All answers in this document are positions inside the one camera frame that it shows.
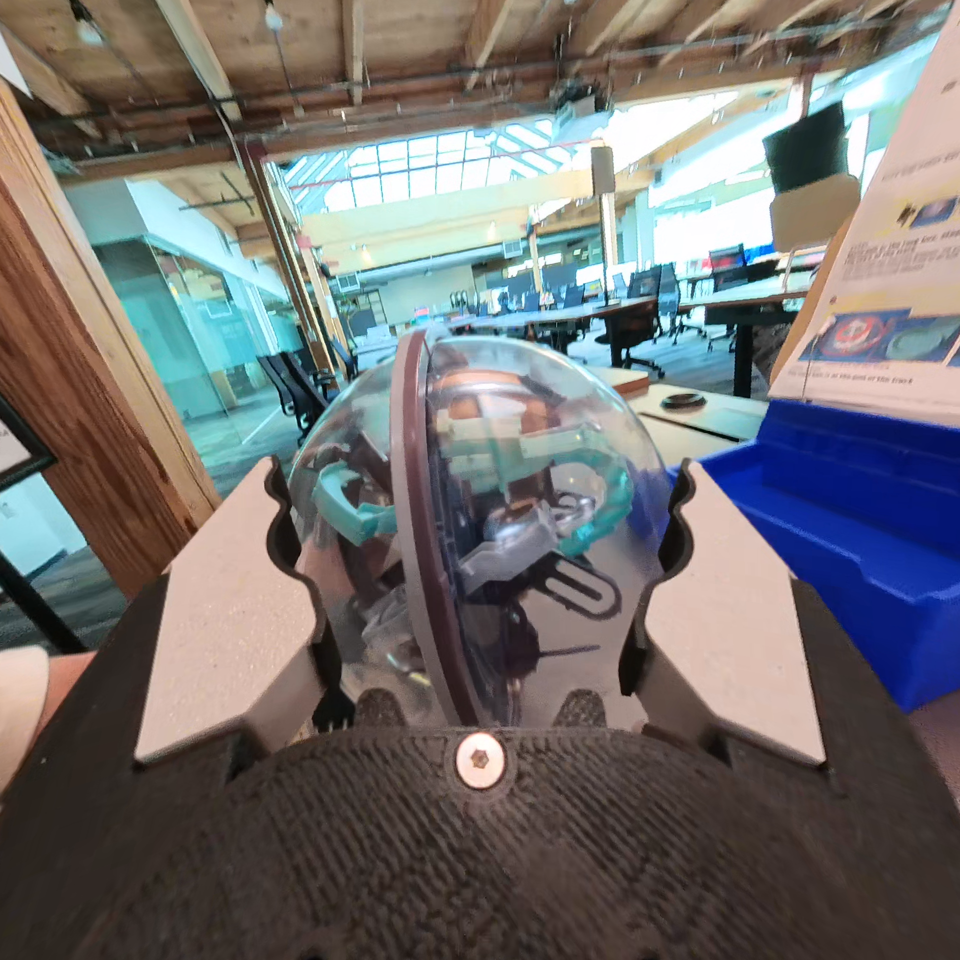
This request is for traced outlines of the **wooden pillar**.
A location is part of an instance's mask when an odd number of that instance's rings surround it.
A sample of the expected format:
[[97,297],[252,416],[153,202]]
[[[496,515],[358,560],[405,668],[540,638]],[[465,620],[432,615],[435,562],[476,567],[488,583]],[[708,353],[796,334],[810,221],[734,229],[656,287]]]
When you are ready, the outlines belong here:
[[2,395],[127,598],[221,497],[21,110],[1,81]]

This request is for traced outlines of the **blue plastic bin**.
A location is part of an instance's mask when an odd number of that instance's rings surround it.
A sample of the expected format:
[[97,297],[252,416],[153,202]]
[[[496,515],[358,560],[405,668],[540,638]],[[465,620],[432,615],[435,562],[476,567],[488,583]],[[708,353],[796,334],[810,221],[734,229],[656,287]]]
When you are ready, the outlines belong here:
[[906,713],[959,689],[959,431],[772,400],[702,465]]

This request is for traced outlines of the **brown cardboard board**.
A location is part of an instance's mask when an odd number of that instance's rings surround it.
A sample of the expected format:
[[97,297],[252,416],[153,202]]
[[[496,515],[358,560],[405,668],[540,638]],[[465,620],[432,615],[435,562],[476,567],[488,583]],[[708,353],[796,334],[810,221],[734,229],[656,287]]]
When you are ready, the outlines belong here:
[[832,270],[834,269],[834,261],[836,260],[843,246],[847,232],[849,231],[850,225],[854,219],[855,215],[850,214],[841,224],[836,234],[829,241],[826,247],[822,262],[810,281],[810,286],[803,300],[803,305],[798,311],[797,317],[791,324],[790,330],[774,360],[774,365],[772,366],[769,376],[769,394],[773,393],[774,384],[781,370],[788,363],[793,352],[797,349],[798,345],[807,335],[807,331],[812,323],[817,306],[822,298],[824,288],[830,278]]

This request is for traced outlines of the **black office chair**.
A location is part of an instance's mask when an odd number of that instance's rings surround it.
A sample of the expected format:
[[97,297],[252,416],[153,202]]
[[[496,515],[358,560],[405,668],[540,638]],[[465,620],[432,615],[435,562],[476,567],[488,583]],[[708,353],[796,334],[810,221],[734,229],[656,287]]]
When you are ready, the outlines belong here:
[[294,419],[299,430],[296,444],[300,447],[339,396],[336,376],[319,369],[306,347],[258,356],[257,362],[277,391],[282,413]]

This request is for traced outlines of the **black beige cylinder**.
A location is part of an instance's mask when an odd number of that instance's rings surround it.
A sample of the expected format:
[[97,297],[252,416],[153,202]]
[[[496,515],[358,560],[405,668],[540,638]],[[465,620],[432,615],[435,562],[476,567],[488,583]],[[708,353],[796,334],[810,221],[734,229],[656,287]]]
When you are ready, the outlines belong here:
[[774,188],[774,250],[780,254],[829,242],[860,203],[850,173],[842,102],[833,102],[763,138]]

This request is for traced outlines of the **printed instruction sheet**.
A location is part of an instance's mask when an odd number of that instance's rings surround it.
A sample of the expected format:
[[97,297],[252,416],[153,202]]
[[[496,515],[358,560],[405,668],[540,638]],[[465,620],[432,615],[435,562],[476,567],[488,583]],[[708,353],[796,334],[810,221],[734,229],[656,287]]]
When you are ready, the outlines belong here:
[[770,399],[957,427],[957,6],[817,282]]

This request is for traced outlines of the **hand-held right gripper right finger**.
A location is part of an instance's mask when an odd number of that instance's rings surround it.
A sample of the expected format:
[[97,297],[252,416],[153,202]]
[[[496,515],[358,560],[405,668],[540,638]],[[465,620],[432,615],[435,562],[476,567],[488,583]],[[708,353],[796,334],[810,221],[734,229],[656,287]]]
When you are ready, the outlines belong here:
[[620,659],[634,729],[682,749],[731,738],[802,767],[827,761],[788,565],[702,462],[678,467]]

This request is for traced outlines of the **clear plastic maze ball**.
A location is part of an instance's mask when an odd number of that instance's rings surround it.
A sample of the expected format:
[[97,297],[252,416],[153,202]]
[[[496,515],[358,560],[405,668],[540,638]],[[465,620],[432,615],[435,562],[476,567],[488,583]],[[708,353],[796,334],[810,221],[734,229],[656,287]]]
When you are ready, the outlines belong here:
[[289,476],[316,587],[319,730],[382,690],[411,727],[544,729],[570,696],[639,731],[634,621],[672,484],[596,375],[527,342],[405,335]]

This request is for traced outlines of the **person's left forearm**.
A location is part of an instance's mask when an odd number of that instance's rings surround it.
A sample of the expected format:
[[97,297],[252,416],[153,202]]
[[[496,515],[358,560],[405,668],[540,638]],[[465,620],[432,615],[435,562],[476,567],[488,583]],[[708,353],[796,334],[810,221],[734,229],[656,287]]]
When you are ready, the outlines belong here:
[[1,653],[1,792],[95,656],[51,655],[37,645]]

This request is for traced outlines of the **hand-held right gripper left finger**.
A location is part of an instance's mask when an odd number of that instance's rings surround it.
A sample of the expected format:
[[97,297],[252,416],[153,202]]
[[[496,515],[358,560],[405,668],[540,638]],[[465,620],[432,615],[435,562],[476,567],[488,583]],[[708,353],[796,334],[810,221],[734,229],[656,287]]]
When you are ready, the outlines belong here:
[[168,566],[138,763],[235,733],[269,756],[348,725],[318,713],[339,687],[339,652],[320,553],[297,519],[279,459],[265,457]]

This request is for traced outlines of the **framed black-white marker sign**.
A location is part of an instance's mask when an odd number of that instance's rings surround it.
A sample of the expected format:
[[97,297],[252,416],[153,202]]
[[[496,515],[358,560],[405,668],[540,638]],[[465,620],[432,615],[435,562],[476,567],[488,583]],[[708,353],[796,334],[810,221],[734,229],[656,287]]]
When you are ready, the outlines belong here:
[[49,446],[1,396],[1,492],[57,463]]

